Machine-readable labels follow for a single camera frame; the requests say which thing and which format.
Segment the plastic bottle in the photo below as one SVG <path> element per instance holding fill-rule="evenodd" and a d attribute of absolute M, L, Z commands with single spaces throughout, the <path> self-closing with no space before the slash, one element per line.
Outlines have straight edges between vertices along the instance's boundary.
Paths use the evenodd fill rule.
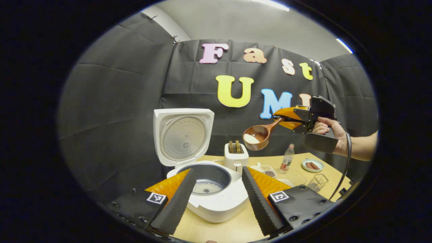
<path fill-rule="evenodd" d="M 291 165 L 292 158 L 294 157 L 294 144 L 290 144 L 289 148 L 285 151 L 285 154 L 283 155 L 283 161 L 280 165 L 280 173 L 286 174 L 286 172 L 289 169 L 289 166 Z"/>

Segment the table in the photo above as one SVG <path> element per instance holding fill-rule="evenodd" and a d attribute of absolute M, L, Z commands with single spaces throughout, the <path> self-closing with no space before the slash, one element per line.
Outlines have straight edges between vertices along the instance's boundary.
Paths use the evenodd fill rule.
<path fill-rule="evenodd" d="M 283 156 L 250 157 L 248 166 L 255 166 L 260 162 L 261 165 L 269 165 L 275 169 L 277 172 L 276 179 L 289 179 L 296 186 L 301 184 L 307 185 L 314 177 L 314 174 L 317 174 L 302 168 L 302 161 L 308 158 L 319 160 L 324 164 L 323 170 L 319 173 L 324 174 L 329 179 L 329 182 L 318 193 L 328 199 L 336 189 L 342 173 L 311 153 L 295 154 L 287 174 L 280 174 L 278 172 L 280 164 L 283 161 Z M 223 160 L 223 156 L 204 155 L 198 159 L 198 161 L 202 160 Z M 349 182 L 350 179 L 345 177 L 340 189 L 350 188 L 351 185 Z M 339 197 L 340 194 L 337 193 L 331 201 L 336 201 Z M 208 222 L 186 208 L 173 236 L 181 240 L 196 243 L 205 243 L 208 240 L 214 240 L 218 243 L 245 243 L 266 238 L 261 232 L 249 200 L 247 200 L 246 206 L 242 211 L 222 223 Z"/>

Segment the cable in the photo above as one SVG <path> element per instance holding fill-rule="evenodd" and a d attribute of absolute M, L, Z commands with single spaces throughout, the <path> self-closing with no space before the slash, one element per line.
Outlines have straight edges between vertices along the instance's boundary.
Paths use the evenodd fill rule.
<path fill-rule="evenodd" d="M 336 194 L 337 190 L 339 189 L 340 185 L 343 182 L 343 179 L 345 179 L 345 175 L 348 172 L 348 164 L 349 164 L 349 159 L 351 158 L 351 137 L 349 136 L 349 134 L 347 132 L 346 133 L 346 143 L 348 146 L 348 157 L 346 160 L 346 165 L 345 165 L 345 169 L 343 170 L 343 174 L 342 174 L 342 178 L 340 178 L 339 184 L 336 187 L 336 190 L 334 190 L 333 195 L 329 198 L 329 200 Z"/>

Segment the wooden ladle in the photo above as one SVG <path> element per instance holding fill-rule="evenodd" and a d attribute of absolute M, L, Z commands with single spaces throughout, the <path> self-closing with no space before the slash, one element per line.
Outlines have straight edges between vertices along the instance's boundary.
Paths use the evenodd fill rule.
<path fill-rule="evenodd" d="M 276 127 L 280 122 L 285 120 L 285 118 L 280 117 L 272 124 L 268 125 L 256 125 L 253 127 L 250 127 L 246 129 L 246 131 L 243 133 L 243 141 L 245 142 L 245 145 L 248 149 L 257 151 L 262 150 L 269 144 L 269 137 L 271 132 L 273 131 L 273 128 Z M 256 139 L 258 139 L 259 143 L 257 144 L 250 144 L 245 141 L 245 134 L 249 134 L 251 136 L 254 136 Z"/>

